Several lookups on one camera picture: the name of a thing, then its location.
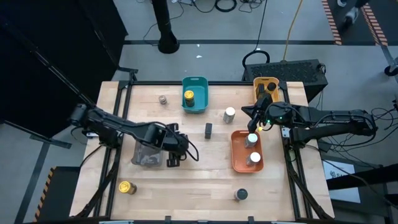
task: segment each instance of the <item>yellow can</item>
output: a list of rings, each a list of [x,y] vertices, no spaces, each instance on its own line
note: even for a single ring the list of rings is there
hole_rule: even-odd
[[[119,191],[125,194],[135,194],[137,186],[128,181],[123,181],[119,184]]]
[[[195,105],[195,101],[193,100],[193,91],[191,90],[185,91],[184,98],[187,107],[192,107],[193,105]]]

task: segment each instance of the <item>black cylinder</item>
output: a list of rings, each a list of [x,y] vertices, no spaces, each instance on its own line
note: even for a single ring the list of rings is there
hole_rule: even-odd
[[[160,31],[160,39],[157,48],[164,54],[172,54],[180,48],[180,43],[172,32],[169,9],[166,0],[153,0],[157,27]]]

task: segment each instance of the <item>black box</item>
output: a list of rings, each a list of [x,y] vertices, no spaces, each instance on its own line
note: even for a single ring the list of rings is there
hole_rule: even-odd
[[[211,138],[211,128],[213,125],[211,123],[206,123],[206,128],[205,128],[205,139],[210,139]]]
[[[307,101],[311,102],[328,84],[320,65],[317,59],[246,65],[243,80],[275,77],[279,81],[303,82]]]

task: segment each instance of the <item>yellow black hazard stripe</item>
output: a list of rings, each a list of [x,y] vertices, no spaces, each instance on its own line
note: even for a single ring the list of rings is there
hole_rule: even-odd
[[[380,24],[378,23],[376,17],[373,14],[373,11],[368,3],[364,5],[362,8],[362,14],[365,18],[366,23],[369,26],[369,30],[373,35],[373,39],[376,42],[376,45],[385,45],[388,46],[388,41],[383,31],[381,30]]]
[[[47,180],[45,181],[45,185],[44,185],[44,189],[43,189],[43,192],[42,192],[42,196],[40,197],[40,202],[39,202],[39,204],[37,206],[37,210],[36,210],[36,213],[35,213],[35,217],[33,218],[33,222],[37,222],[37,220],[39,220],[40,209],[42,209],[42,207],[43,207],[45,195],[46,195],[47,191],[49,190],[49,186],[50,186],[50,183],[51,183],[51,178],[52,178],[54,170],[56,168],[57,167],[52,167],[50,169],[49,175],[47,176]]]
[[[323,9],[325,10],[326,17],[328,18],[329,26],[330,26],[331,32],[333,33],[333,38],[335,40],[335,44],[341,45],[341,37],[338,32],[333,15],[331,14],[328,0],[322,0],[322,5],[323,5]]]

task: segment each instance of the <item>yellow cable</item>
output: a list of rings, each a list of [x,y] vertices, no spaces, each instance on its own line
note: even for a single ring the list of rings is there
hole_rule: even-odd
[[[292,25],[290,25],[289,33],[287,34],[285,53],[284,53],[284,60],[285,60],[285,57],[286,57],[287,46],[289,45],[290,32],[292,31],[292,28],[293,28],[293,25],[294,25],[294,21],[296,20],[297,14],[299,13],[299,10],[300,10],[300,7],[301,7],[302,3],[303,3],[303,0],[300,0],[300,3],[298,4],[298,8],[296,10],[296,14],[294,15],[294,18],[293,18]]]

